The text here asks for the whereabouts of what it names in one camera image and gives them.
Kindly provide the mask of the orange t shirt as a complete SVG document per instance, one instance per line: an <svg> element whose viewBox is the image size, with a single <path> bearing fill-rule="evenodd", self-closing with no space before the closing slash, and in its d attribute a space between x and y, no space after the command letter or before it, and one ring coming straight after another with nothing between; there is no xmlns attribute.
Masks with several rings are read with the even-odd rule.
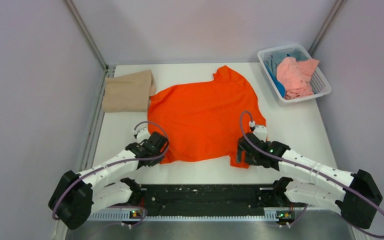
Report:
<svg viewBox="0 0 384 240"><path fill-rule="evenodd" d="M228 156L230 165L249 168L237 163L237 142L241 128L249 128L248 111L257 124L266 120L259 109L258 97L240 73L222 66L212 81L178 84L150 98L147 119L149 131L165 130L169 147L162 164L176 161L199 162Z"/></svg>

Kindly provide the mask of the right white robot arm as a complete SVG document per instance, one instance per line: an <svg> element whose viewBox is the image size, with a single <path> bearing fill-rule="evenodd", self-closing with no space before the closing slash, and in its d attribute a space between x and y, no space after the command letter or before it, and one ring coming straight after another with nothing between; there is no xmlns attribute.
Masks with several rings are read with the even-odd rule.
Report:
<svg viewBox="0 0 384 240"><path fill-rule="evenodd" d="M248 132L237 142L236 160L274 169L283 176L273 184L279 206L304 203L335 212L351 225L371 227L383 196L372 175L348 172L311 160L278 141L266 143Z"/></svg>

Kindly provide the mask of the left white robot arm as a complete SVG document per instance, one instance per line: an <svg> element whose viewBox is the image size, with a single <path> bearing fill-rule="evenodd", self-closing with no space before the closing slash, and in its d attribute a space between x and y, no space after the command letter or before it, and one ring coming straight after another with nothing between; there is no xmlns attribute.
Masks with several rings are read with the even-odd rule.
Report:
<svg viewBox="0 0 384 240"><path fill-rule="evenodd" d="M135 142L104 163L81 172L65 172L48 202L52 218L75 230L91 214L121 206L131 211L133 218L141 220L146 215L141 187L125 175L159 164L168 150L169 139L147 129L135 137Z"/></svg>

